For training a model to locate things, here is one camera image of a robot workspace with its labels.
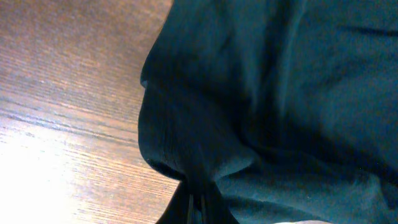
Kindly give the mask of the black t-shirt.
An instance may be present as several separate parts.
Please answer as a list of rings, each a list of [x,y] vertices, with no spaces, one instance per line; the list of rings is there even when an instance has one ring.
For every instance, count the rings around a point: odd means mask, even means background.
[[[397,2],[174,1],[139,149],[239,223],[397,222]]]

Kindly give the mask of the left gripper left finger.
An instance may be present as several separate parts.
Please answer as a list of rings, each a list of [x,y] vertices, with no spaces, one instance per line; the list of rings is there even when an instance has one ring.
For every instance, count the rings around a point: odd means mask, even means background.
[[[167,208],[156,224],[194,224],[194,197],[186,182],[176,188]]]

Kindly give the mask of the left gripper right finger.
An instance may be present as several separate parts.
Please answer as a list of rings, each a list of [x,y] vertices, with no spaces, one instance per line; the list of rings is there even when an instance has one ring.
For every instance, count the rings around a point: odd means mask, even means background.
[[[215,183],[211,183],[200,195],[200,206],[203,224],[239,224]]]

